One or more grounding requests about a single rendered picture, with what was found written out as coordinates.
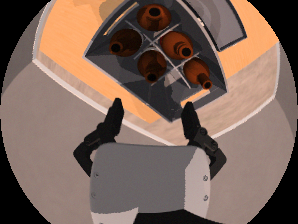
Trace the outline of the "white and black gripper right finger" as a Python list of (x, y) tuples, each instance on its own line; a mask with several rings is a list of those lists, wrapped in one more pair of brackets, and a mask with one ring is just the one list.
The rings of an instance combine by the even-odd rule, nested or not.
[(187, 146), (200, 147), (209, 156), (211, 161), (209, 164), (210, 180), (212, 180), (226, 163), (226, 156), (218, 148), (218, 143), (208, 135), (208, 131), (204, 127), (201, 127), (197, 112), (191, 101), (185, 103), (181, 120), (184, 137), (189, 139)]

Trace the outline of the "dark grey crate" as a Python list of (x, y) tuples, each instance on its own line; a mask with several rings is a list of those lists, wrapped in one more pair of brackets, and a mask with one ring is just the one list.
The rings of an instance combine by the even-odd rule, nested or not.
[[(117, 18), (135, 2), (137, 4), (129, 9), (104, 35)], [(170, 11), (172, 20), (167, 28), (161, 31), (147, 31), (138, 24), (137, 13), (143, 6), (148, 4), (159, 4)], [(137, 54), (129, 57), (111, 54), (109, 45), (113, 34), (121, 29), (129, 28), (136, 29), (144, 36), (144, 42), (136, 52)], [(197, 17), (181, 0), (124, 0), (98, 28), (86, 47), (82, 59), (172, 124), (181, 119), (181, 113), (184, 109), (181, 106), (181, 102), (204, 89), (201, 85), (192, 84), (186, 80), (187, 78), (185, 79), (185, 75), (179, 67), (191, 58), (183, 60), (171, 59), (162, 50), (159, 42), (160, 38), (169, 31), (179, 31), (189, 36), (193, 43), (194, 52), (191, 58), (197, 55), (208, 65), (210, 70), (209, 79), (212, 82), (212, 87), (209, 91), (211, 93), (192, 103), (195, 111), (229, 94), (225, 72), (212, 40)], [(158, 36), (159, 33), (160, 35)], [(165, 73), (159, 77), (159, 82), (155, 83), (148, 83), (137, 68), (140, 54), (150, 45), (156, 47), (167, 61)]]

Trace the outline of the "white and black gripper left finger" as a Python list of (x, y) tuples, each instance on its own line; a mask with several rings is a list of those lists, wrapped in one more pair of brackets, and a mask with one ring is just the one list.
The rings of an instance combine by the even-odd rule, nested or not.
[[(108, 117), (107, 117), (108, 116)], [(116, 97), (109, 108), (104, 122), (97, 125), (97, 129), (84, 138), (84, 142), (74, 150), (73, 155), (82, 169), (90, 177), (92, 160), (90, 155), (93, 150), (105, 143), (116, 142), (114, 137), (118, 136), (124, 116), (124, 109), (120, 97)]]

